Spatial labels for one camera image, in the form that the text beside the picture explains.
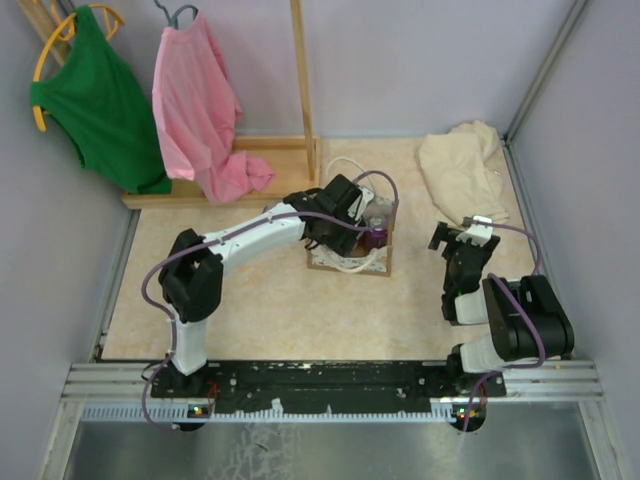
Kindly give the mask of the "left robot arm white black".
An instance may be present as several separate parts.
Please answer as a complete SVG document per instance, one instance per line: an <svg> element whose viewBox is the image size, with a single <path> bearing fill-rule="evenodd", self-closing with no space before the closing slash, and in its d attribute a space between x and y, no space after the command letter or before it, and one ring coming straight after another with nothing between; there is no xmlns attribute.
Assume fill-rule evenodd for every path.
<svg viewBox="0 0 640 480"><path fill-rule="evenodd" d="M163 300L174 315L172 383L184 395L201 394L208 384L205 333L219 307L227 274L273 249L307 240L346 255L366 226L363 213L372 190L343 175L324 188L292 193L252 220L207 235L183 231L169 263L159 273Z"/></svg>

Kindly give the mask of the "purple can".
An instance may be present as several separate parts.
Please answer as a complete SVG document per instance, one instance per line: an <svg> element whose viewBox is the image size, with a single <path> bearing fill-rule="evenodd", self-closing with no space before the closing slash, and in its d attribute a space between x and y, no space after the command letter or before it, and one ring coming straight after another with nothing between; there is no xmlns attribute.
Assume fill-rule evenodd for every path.
<svg viewBox="0 0 640 480"><path fill-rule="evenodd" d="M380 249L387 244L388 230L385 226L386 217L373 215L367 220L369 230L363 234L363 244L368 250Z"/></svg>

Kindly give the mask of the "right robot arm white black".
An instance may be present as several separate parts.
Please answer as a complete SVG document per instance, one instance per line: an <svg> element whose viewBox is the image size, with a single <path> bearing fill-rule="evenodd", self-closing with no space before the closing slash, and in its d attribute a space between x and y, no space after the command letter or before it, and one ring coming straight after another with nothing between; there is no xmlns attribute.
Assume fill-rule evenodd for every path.
<svg viewBox="0 0 640 480"><path fill-rule="evenodd" d="M571 354L574 329L546 276L535 271L518 280L485 273L500 243L498 227L482 216L466 218L462 228L437 224L431 250L444 247L441 312L453 326L486 325L481 338L452 348L446 360L447 384L470 395L482 375L513 367L537 367Z"/></svg>

